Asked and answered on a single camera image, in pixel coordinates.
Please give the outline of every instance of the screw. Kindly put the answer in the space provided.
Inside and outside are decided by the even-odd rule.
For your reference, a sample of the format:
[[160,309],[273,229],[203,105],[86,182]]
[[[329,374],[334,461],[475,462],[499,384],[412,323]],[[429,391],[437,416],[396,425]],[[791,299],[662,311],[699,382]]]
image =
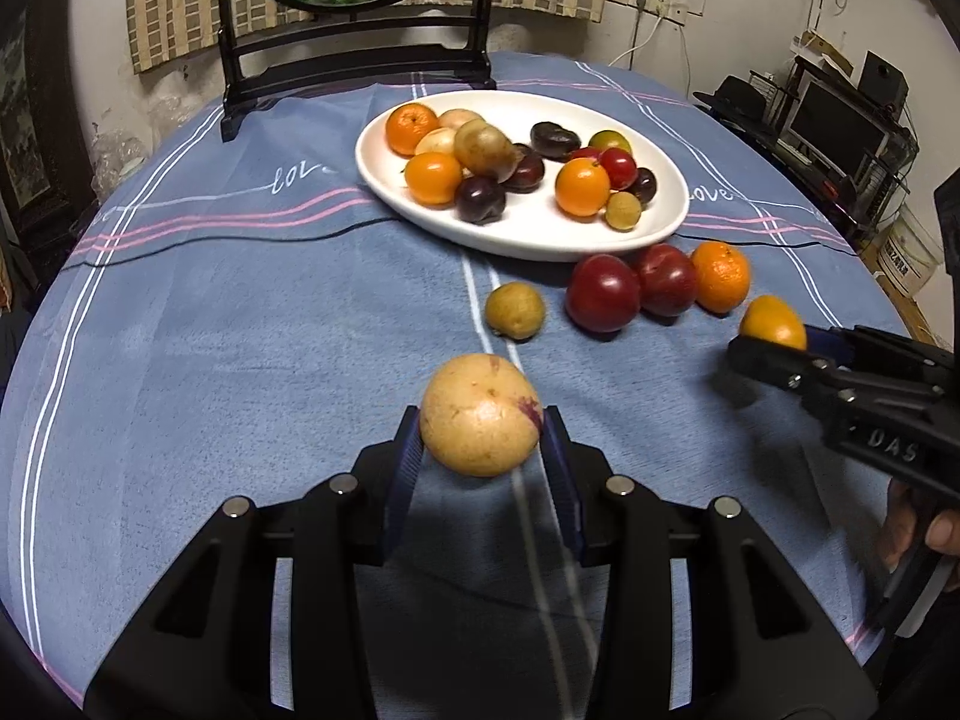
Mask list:
[[716,509],[717,514],[720,514],[720,517],[726,517],[727,519],[739,517],[739,514],[743,511],[740,502],[736,498],[730,498],[728,495],[717,498],[713,503],[713,507]]
[[607,480],[607,490],[614,495],[629,495],[637,485],[629,476],[611,476]]
[[330,490],[338,495],[347,495],[360,487],[357,478],[351,473],[338,473],[330,480]]
[[227,498],[221,508],[227,517],[243,517],[250,510],[250,500],[243,495],[234,495],[233,498]]

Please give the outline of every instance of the orange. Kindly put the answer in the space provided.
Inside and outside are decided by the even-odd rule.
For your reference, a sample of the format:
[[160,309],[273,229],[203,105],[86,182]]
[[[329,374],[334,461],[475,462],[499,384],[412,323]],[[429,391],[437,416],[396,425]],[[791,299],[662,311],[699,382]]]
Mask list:
[[440,126],[437,114],[426,105],[407,103],[395,109],[387,118],[387,146],[403,157],[411,157],[416,144],[428,132]]
[[774,295],[760,295],[752,300],[740,321],[740,334],[806,351],[803,319]]
[[691,255],[697,271],[697,302],[714,314],[728,314],[750,292],[750,261],[722,241],[703,242]]
[[446,205],[464,180],[464,172],[452,154],[424,151],[403,169],[407,188],[421,205]]
[[592,217],[610,199],[610,177],[589,157],[576,157],[557,173],[557,205],[573,217]]

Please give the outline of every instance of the white bucket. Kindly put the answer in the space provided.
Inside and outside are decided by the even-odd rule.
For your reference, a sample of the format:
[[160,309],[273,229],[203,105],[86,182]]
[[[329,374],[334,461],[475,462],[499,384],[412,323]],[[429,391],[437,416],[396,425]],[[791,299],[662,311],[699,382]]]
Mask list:
[[944,261],[944,250],[904,205],[896,221],[890,225],[877,261],[894,286],[908,298],[913,298]]

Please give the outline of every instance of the painting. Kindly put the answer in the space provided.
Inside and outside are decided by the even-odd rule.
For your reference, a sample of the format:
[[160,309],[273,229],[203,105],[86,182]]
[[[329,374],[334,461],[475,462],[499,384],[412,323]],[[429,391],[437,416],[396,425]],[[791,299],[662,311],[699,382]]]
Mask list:
[[19,208],[50,189],[27,96],[25,30],[26,17],[21,15],[0,49],[0,149]]

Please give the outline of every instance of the orange cherry tomato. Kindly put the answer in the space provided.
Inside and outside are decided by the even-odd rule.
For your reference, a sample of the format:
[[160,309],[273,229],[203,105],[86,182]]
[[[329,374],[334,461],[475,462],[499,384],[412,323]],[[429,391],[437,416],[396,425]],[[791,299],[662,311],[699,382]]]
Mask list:
[[610,177],[589,157],[571,159],[557,173],[557,205],[573,217],[592,217],[610,199]]
[[464,180],[464,172],[456,157],[437,151],[424,151],[403,169],[407,188],[421,205],[446,205]]
[[419,143],[428,132],[440,126],[437,114],[421,103],[400,105],[387,118],[385,133],[387,146],[397,154],[411,157]]

